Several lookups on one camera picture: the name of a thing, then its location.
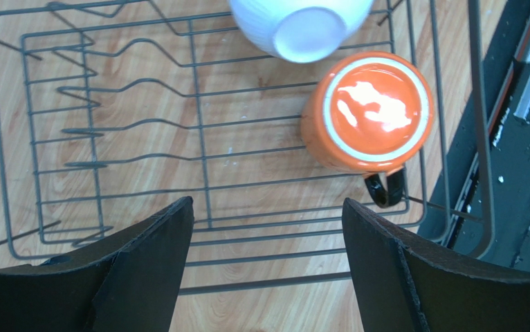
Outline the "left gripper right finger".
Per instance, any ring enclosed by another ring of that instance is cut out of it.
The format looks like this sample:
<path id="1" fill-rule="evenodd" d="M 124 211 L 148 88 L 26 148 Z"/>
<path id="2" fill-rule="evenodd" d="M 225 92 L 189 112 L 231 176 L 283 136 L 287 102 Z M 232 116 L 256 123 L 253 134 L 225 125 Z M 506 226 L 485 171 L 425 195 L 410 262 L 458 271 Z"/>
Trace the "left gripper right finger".
<path id="1" fill-rule="evenodd" d="M 530 331 L 529 272 L 437 245 L 353 199 L 342 232 L 366 331 Z"/>

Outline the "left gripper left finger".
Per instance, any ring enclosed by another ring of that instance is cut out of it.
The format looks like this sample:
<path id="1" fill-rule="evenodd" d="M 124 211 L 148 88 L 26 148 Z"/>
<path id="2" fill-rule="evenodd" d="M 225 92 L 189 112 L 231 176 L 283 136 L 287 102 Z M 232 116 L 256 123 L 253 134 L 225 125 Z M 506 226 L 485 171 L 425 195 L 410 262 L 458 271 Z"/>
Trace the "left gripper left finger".
<path id="1" fill-rule="evenodd" d="M 45 263 L 0 269 L 0 331 L 168 331 L 194 226 L 189 196 Z"/>

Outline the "orange mug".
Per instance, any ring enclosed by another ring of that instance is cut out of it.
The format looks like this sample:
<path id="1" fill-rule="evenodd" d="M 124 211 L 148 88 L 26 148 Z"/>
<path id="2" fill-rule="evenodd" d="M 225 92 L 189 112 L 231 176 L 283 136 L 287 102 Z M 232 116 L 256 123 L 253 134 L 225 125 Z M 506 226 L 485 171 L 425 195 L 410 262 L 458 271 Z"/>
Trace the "orange mug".
<path id="1" fill-rule="evenodd" d="M 405 163 L 432 130 L 435 104 L 419 69 L 384 51 L 350 55 L 333 65 L 305 104 L 300 134 L 322 166 L 360 174 L 380 208 L 404 196 Z"/>

